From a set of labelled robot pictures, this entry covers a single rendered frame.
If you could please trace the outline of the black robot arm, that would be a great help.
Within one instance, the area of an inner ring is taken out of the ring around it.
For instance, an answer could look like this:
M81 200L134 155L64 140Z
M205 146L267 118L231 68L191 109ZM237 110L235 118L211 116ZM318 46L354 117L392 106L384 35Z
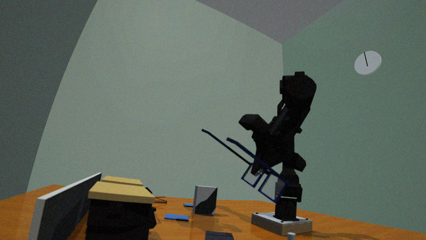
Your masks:
M304 74L304 71L294 73L294 75L284 75L280 80L282 100L277 106L277 116L280 112L290 113L299 119L302 125L311 110L310 107L317 86L314 80ZM280 175L292 184L291 187L287 186L282 196L297 199L280 198L275 206L273 217L282 221L299 221L296 218L297 202L301 202L303 190L299 183L299 177L293 168L284 165L284 163Z

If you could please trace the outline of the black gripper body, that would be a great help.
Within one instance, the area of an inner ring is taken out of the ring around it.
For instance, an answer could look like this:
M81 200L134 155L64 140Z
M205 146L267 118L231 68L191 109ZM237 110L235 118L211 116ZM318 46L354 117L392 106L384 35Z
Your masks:
M284 165L302 172L306 167L306 161L299 153L287 150L287 148L293 147L291 141L295 134L302 132L299 119L290 113L280 112L272 120L274 122L269 129L269 124L260 115L245 114L239 120L239 124L246 130L256 131L260 135L257 139L267 141L276 149L276 153L282 154L288 160L288 162L283 162Z

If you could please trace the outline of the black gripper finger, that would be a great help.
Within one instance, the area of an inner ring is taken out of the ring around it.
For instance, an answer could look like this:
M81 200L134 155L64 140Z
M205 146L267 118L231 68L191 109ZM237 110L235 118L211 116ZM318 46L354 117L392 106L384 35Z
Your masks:
M264 163L267 162L267 160L271 157L271 155L275 152L276 149L271 146L271 144L269 144L267 141L263 141L256 138L254 138L253 140L256 143L255 156L257 156ZM254 159L251 174L254 175L261 167L262 165Z
M282 156L282 154L278 154L274 152L271 157L267 160L266 164L269 167L273 167L281 162L288 162L288 160Z

